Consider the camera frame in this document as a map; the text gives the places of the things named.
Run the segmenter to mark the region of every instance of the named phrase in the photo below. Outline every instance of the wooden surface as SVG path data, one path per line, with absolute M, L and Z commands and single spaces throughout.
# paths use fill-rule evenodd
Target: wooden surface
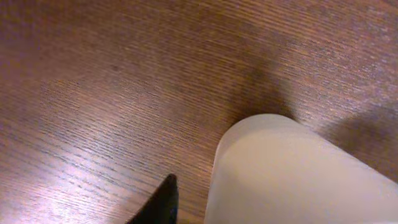
M 5 0 L 0 222 L 123 223 L 170 172 L 201 223 L 216 145 L 280 113 L 398 181 L 398 2 Z

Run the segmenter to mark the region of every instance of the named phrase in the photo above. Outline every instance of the wooden table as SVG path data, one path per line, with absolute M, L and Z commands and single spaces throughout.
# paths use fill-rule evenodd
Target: wooden table
M 398 181 L 394 0 L 5 0 L 0 222 L 123 223 L 168 173 L 201 223 L 216 145 L 279 113 Z

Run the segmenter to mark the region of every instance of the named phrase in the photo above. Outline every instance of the wood grain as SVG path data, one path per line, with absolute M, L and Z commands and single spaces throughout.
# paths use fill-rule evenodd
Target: wood grain
M 0 5 L 1 223 L 123 223 L 170 172 L 201 223 L 218 140 L 256 113 L 398 181 L 396 1 Z

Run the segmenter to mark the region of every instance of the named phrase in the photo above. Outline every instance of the black object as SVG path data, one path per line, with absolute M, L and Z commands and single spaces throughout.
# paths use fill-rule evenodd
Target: black object
M 136 216 L 126 224 L 176 224 L 177 210 L 177 176 L 169 174 Z

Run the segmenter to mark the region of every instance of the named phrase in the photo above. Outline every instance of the white plastic cup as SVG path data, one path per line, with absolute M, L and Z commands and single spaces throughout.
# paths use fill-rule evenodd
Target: white plastic cup
M 246 118 L 218 145 L 205 223 L 398 223 L 398 185 L 301 124 Z

